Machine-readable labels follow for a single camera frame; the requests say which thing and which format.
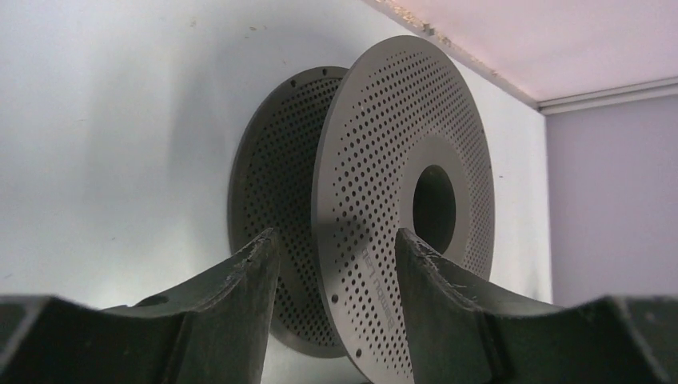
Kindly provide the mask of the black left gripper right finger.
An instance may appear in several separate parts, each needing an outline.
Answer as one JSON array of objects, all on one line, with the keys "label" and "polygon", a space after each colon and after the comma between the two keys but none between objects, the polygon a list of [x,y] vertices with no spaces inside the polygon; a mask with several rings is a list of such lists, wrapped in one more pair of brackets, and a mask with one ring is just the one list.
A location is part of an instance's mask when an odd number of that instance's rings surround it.
[{"label": "black left gripper right finger", "polygon": [[674,383],[677,299],[559,307],[484,280],[413,232],[395,240],[417,383]]}]

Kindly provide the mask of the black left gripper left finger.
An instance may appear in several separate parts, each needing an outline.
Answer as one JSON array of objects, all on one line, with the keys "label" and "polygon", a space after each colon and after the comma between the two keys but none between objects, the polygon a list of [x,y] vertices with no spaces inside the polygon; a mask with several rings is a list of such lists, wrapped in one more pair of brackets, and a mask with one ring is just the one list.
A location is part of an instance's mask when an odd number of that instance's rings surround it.
[{"label": "black left gripper left finger", "polygon": [[96,310],[53,295],[4,295],[1,380],[259,383],[279,270],[269,228],[134,306]]}]

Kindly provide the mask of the dark grey spool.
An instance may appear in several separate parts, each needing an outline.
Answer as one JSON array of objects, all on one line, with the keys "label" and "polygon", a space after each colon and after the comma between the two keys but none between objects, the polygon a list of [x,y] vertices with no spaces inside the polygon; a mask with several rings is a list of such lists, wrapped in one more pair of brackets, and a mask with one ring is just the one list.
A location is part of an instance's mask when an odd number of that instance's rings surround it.
[{"label": "dark grey spool", "polygon": [[482,278],[492,267],[493,170],[469,86],[441,49],[411,35],[350,68],[294,75],[245,129],[228,211],[234,249],[279,233],[280,342],[347,357],[373,383],[412,382],[397,231]]}]

